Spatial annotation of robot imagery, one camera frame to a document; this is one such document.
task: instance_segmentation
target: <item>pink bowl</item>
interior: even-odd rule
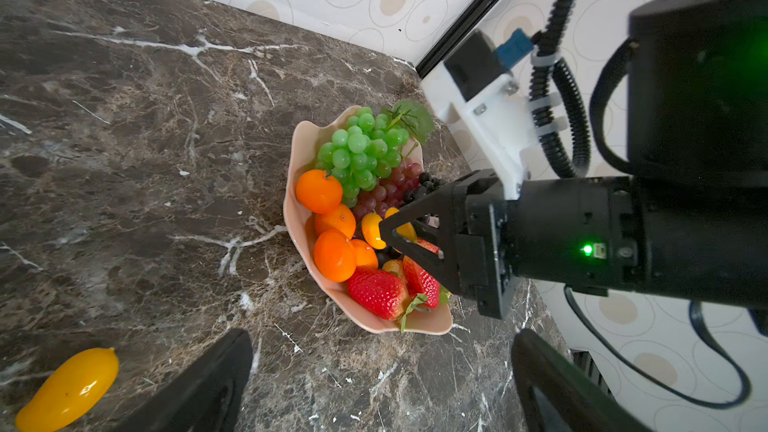
[[[312,212],[296,200],[296,181],[304,172],[312,168],[317,150],[323,143],[330,141],[334,131],[341,128],[346,123],[347,118],[355,115],[359,109],[360,106],[351,106],[338,119],[325,127],[318,127],[305,120],[293,130],[283,216],[293,245],[296,246],[304,259],[304,263],[315,282],[353,322],[369,332],[380,334],[381,332],[399,331],[400,328],[395,322],[379,318],[355,302],[346,289],[346,283],[332,282],[322,276],[312,260],[312,250],[314,250],[317,239],[315,229],[312,226]],[[410,150],[414,143],[416,141],[411,138],[411,141],[403,149]],[[423,165],[421,146],[417,145],[409,157],[414,162]],[[453,326],[453,317],[446,304],[440,304],[437,309],[430,312],[411,312],[406,322],[407,331],[431,335],[446,334],[451,330],[451,326]]]

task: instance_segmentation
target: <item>blue connector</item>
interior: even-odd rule
[[[533,43],[531,39],[525,35],[523,29],[517,29],[506,42],[498,46],[496,57],[507,70],[510,70],[517,62],[520,62],[527,54],[531,53],[532,50]]]

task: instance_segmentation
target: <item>white cable tie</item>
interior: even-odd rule
[[[539,97],[536,100],[528,101],[528,111],[532,112],[542,107],[556,107],[563,103],[562,97],[557,92],[552,92],[549,95]]]
[[[543,125],[541,127],[536,127],[536,135],[546,136],[547,134],[551,134],[552,132],[560,132],[563,130],[566,130],[568,128],[568,120],[565,117],[555,117],[552,122],[549,124]]]
[[[561,58],[560,50],[556,50],[549,56],[540,56],[538,54],[538,46],[533,46],[533,50],[531,51],[531,65],[533,67],[550,67]]]

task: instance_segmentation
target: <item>screw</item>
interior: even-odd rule
[[[520,85],[518,85],[517,83],[513,82],[512,80],[507,82],[507,84],[504,86],[504,93],[507,94],[508,96],[512,95],[513,93],[517,92],[518,90],[520,90]]]

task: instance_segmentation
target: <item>bunch of green grapes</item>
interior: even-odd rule
[[[331,142],[322,144],[317,153],[315,168],[339,179],[345,206],[356,206],[361,190],[370,192],[379,185],[379,178],[389,177],[400,165],[401,148],[410,134],[391,121],[389,115],[374,117],[370,107],[363,107],[346,120],[346,129],[336,130]]]

